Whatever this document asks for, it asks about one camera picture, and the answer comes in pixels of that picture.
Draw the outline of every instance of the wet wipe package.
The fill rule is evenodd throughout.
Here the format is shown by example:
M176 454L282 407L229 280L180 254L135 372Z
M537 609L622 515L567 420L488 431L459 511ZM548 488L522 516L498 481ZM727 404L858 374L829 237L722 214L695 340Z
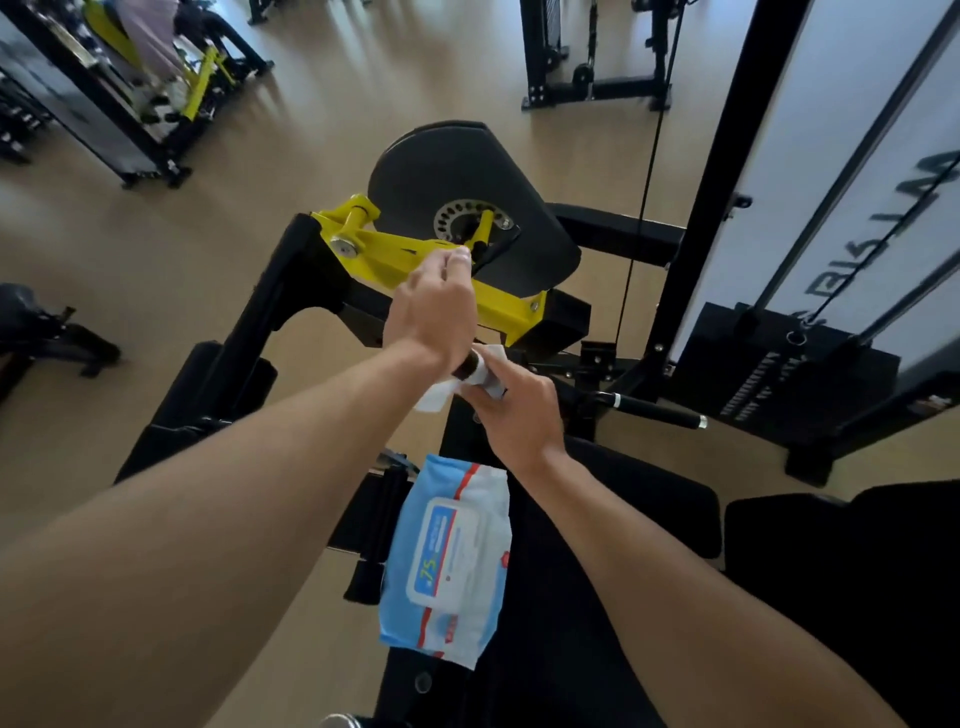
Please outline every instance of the wet wipe package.
M506 471L427 456L386 563L382 642L474 668L503 603L509 512Z

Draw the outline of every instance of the yellow metal lever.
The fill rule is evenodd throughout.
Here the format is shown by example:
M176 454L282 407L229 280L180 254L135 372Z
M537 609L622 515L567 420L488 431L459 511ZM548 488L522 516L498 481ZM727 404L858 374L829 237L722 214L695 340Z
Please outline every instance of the yellow metal lever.
M339 207L313 212L312 216L321 225L324 241L351 276L389 290L403 283L433 251L456 247L445 240L419 240L364 230L380 216L380 210L363 195L354 195ZM492 224L492 211L484 210L467 247L472 250L477 242L489 243ZM503 332L507 346L543 318L546 291L522 299L479 280L473 282L473 290L480 326Z

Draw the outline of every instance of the gym floor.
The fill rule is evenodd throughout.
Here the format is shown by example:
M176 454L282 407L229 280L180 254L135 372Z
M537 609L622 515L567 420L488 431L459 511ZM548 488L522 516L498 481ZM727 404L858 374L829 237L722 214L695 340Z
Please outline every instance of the gym floor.
M569 74L586 58L588 2L563 2ZM687 10L649 219L686 224L752 9L701 0ZM93 380L40 363L0 407L0 545L109 486L191 346L228 333L290 217L364 191L380 152L414 127L486 122L545 200L639 210L657 116L637 100L521 113L516 0L287 0L256 29L243 0L218 10L276 71L218 117L188 157L196 171L182 190L123 191L60 129L32 145L33 165L0 166L0 279L33 286L49 308L75 306L78 322L124 351ZM601 3L598 77L652 70L649 24L626 0ZM562 288L593 304L590 338L610 341L628 276L619 354L640 356L662 270L630 273L622 259L584 251ZM279 369L276 400L371 352L333 316L306 311L265 355ZM957 476L958 424L953 410L855 453L825 492ZM391 447L421 460L443 427L443 416L411 415ZM804 490L782 474L780 449L723 425L691 432L613 413L597 439L709 485L723 503ZM212 724L293 728L369 714L386 649L375 609L341 599L351 571L346 555L324 555Z

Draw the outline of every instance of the person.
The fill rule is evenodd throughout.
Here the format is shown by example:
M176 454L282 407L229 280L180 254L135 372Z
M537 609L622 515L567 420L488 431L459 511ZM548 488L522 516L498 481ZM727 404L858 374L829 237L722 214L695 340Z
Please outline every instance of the person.
M0 554L0 724L203 725L476 323L469 253L434 253L396 290L382 352ZM574 462L550 379L489 364L504 399L463 396L579 558L667 725L902 726L837 656Z

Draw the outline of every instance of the black foam grip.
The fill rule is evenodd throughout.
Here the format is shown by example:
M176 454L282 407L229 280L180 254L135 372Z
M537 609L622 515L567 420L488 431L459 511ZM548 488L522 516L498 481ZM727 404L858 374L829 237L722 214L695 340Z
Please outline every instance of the black foam grip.
M597 401L608 407L614 407L616 401L615 395L609 392L597 392ZM620 402L616 409L625 412L628 415L645 417L647 420L656 420L657 422L676 425L678 427L687 427L689 429L698 429L703 421L701 416L696 413L682 412L668 407L661 407L645 400L638 400L633 397L624 397L621 395Z

